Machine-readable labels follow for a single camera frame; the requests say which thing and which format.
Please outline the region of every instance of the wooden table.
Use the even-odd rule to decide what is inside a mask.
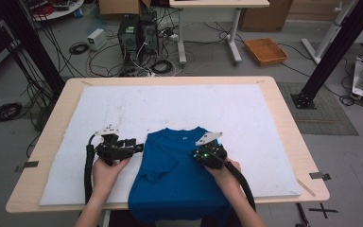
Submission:
[[[233,16],[233,27],[231,34],[226,37],[226,42],[232,50],[234,64],[242,62],[240,54],[238,53],[237,47],[234,42],[235,33],[238,27],[238,20],[240,19],[241,8],[263,8],[268,7],[268,0],[205,0],[205,1],[176,1],[170,0],[169,4],[172,8],[181,9],[179,10],[179,39],[178,39],[178,50],[179,50],[179,62],[181,65],[187,63],[187,58],[185,57],[183,34],[182,34],[182,9],[185,8],[235,8]]]
[[[131,85],[194,85],[194,84],[258,84],[268,104],[277,132],[279,132],[289,162],[301,186],[302,194],[294,198],[256,199],[257,203],[326,201],[329,192],[322,179],[311,179],[309,173],[318,172],[311,154],[294,122],[289,109],[271,77],[194,77],[194,78],[138,78],[138,79],[70,79],[53,110],[29,162],[38,166],[25,168],[7,204],[10,213],[81,210],[83,205],[40,206],[48,174],[61,145],[63,135],[75,111],[83,89],[87,86]],[[125,203],[111,204],[105,209],[126,209]]]

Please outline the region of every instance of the white desk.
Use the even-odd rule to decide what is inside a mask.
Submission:
[[[242,62],[240,54],[234,42],[235,33],[238,27],[238,20],[240,18],[241,8],[262,8],[268,7],[269,2],[267,0],[196,0],[196,1],[176,1],[170,0],[170,6],[179,10],[179,62],[181,65],[186,64],[187,59],[185,57],[184,43],[182,39],[182,9],[184,8],[235,8],[233,16],[233,28],[231,34],[227,36],[226,41],[232,50],[234,64]]]
[[[77,2],[72,1],[72,2],[70,2],[70,6],[69,6],[68,10],[55,10],[54,12],[52,12],[52,14],[49,14],[47,16],[32,15],[32,17],[35,21],[46,21],[46,20],[59,18],[59,17],[65,16],[67,14],[70,14],[70,13],[76,11],[76,9],[79,9],[83,3],[84,3],[84,0],[77,0]]]

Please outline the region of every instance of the orange tray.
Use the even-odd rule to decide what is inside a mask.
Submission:
[[[261,66],[280,63],[287,59],[284,50],[271,38],[247,40],[244,45]]]

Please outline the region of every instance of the green mat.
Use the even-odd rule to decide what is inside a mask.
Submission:
[[[358,135],[334,95],[323,87],[314,99],[316,110],[297,109],[290,95],[298,94],[304,85],[304,83],[278,83],[301,134]]]

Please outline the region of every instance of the box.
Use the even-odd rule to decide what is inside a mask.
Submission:
[[[282,31],[293,0],[269,0],[269,7],[248,8],[240,18],[242,31]]]
[[[149,8],[151,0],[99,0],[101,15],[111,14],[142,14]]]
[[[335,21],[341,0],[294,0],[287,16],[289,20]]]
[[[247,51],[261,66],[283,62],[287,54],[271,38],[247,40],[244,42]]]

